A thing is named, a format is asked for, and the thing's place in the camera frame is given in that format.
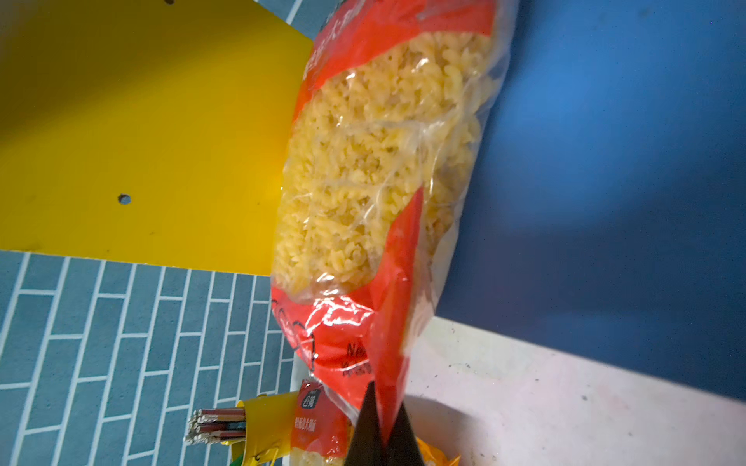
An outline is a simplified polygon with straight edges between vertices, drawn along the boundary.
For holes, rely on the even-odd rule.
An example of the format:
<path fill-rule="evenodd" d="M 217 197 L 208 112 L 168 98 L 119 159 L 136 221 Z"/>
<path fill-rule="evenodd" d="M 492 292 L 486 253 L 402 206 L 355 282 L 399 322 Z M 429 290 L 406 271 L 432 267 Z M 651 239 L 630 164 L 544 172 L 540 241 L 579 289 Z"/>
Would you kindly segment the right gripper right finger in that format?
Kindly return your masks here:
<path fill-rule="evenodd" d="M 399 408 L 385 446 L 384 460 L 388 466 L 425 466 L 404 404 Z"/>

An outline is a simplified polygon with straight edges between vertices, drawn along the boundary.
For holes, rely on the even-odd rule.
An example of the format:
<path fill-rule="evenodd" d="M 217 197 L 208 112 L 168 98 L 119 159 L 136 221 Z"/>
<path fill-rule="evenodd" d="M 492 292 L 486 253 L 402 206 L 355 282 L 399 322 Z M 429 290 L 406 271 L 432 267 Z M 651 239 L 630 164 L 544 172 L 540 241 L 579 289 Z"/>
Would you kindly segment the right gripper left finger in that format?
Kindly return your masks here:
<path fill-rule="evenodd" d="M 375 382 L 368 384 L 345 466 L 383 466 L 385 447 L 376 403 Z"/>

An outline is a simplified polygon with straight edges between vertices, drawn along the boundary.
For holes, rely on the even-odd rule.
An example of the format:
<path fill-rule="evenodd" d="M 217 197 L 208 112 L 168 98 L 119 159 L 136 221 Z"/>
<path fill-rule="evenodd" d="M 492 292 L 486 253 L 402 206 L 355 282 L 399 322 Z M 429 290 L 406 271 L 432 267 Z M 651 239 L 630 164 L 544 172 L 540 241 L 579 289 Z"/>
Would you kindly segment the red macaroni bag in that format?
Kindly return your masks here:
<path fill-rule="evenodd" d="M 350 444 L 351 423 L 315 380 L 302 382 L 291 431 L 291 465 L 343 465 Z"/>
<path fill-rule="evenodd" d="M 343 1 L 306 64 L 284 167 L 273 314 L 334 401 L 375 382 L 389 437 L 453 258 L 514 1 Z"/>

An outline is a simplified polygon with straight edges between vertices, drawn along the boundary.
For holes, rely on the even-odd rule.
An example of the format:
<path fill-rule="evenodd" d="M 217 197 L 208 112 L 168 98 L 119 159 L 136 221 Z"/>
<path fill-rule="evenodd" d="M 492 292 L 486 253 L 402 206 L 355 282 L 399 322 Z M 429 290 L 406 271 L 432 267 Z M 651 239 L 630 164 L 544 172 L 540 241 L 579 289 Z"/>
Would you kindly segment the blue shell pasta bag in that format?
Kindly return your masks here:
<path fill-rule="evenodd" d="M 420 438 L 417 438 L 417 444 L 423 458 L 425 466 L 459 466 L 460 456 L 448 458 L 442 450 L 427 444 Z"/>

